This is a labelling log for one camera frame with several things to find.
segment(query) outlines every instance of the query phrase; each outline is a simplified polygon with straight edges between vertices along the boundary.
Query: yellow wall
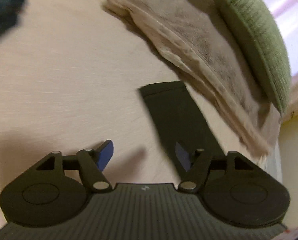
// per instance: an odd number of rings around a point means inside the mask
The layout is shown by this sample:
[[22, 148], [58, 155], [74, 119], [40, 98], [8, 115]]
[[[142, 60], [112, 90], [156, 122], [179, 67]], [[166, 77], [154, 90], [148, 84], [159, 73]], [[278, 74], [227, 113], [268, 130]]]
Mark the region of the yellow wall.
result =
[[284, 223], [288, 227], [298, 226], [298, 116], [282, 125], [279, 145], [283, 184], [291, 195], [291, 204]]

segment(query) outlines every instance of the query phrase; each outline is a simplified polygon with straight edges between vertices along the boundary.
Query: folded towel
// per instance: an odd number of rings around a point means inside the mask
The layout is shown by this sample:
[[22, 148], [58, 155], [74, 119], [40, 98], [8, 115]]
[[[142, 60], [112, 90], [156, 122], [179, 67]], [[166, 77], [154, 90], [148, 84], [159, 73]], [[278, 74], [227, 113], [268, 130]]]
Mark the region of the folded towel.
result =
[[213, 0], [107, 0], [105, 6], [121, 17], [131, 16], [261, 164], [277, 141], [280, 114], [256, 82]]

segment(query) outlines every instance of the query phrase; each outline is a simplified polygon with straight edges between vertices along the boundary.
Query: ribbed gray surface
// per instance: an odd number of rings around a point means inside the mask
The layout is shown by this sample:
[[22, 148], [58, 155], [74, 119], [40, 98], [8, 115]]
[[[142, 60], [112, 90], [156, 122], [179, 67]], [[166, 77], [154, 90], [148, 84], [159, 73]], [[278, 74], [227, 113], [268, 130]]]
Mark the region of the ribbed gray surface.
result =
[[173, 184], [119, 184], [94, 195], [75, 218], [48, 228], [13, 223], [0, 240], [269, 240], [285, 230], [281, 224], [243, 229], [212, 217], [195, 195], [175, 191]]

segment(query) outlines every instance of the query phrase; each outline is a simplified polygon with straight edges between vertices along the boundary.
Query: circular pad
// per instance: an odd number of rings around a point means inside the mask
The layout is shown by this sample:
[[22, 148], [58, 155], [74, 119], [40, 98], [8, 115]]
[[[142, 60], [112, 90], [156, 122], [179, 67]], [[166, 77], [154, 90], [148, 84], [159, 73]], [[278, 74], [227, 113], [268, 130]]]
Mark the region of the circular pad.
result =
[[34, 172], [22, 174], [3, 189], [0, 207], [8, 222], [45, 227], [74, 217], [86, 200], [86, 189], [74, 179]]
[[59, 189], [46, 183], [29, 186], [22, 193], [22, 197], [31, 204], [42, 205], [56, 200], [59, 196]]
[[279, 222], [290, 196], [283, 185], [271, 178], [225, 176], [207, 184], [203, 200], [223, 221], [255, 228]]

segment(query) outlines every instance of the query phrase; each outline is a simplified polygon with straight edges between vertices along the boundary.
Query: green pillow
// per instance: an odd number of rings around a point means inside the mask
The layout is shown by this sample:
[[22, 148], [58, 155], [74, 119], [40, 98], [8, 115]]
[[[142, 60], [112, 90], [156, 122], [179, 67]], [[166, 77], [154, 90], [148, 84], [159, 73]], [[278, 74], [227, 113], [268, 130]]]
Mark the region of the green pillow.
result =
[[291, 73], [276, 22], [262, 0], [214, 0], [268, 98], [286, 111]]

